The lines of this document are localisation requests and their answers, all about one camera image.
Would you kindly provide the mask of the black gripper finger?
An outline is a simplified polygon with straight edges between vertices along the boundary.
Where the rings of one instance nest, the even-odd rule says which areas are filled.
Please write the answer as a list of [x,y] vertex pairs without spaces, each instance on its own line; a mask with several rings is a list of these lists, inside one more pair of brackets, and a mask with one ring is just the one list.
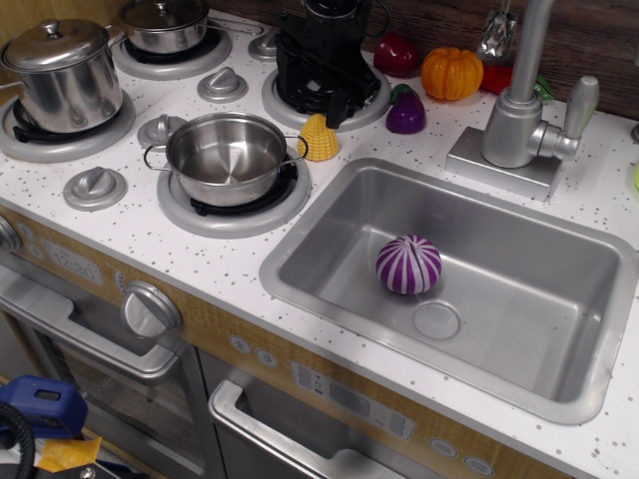
[[342,89],[334,90],[329,98],[326,110],[326,125],[330,129],[338,129],[356,112],[356,105],[351,95]]

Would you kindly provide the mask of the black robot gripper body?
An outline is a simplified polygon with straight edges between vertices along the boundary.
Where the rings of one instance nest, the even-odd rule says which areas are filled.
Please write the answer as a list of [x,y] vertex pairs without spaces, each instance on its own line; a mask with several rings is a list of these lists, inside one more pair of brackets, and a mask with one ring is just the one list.
[[283,12],[278,18],[277,91],[298,111],[326,111],[331,93],[347,91],[356,110],[365,108],[380,81],[361,54],[368,13],[327,18]]

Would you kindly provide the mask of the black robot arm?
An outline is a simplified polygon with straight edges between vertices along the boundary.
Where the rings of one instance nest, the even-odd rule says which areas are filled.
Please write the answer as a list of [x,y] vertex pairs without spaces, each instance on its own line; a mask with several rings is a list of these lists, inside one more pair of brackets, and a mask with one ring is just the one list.
[[380,80],[363,58],[369,1],[305,1],[304,17],[278,20],[277,91],[299,113],[323,114],[336,129],[363,110]]

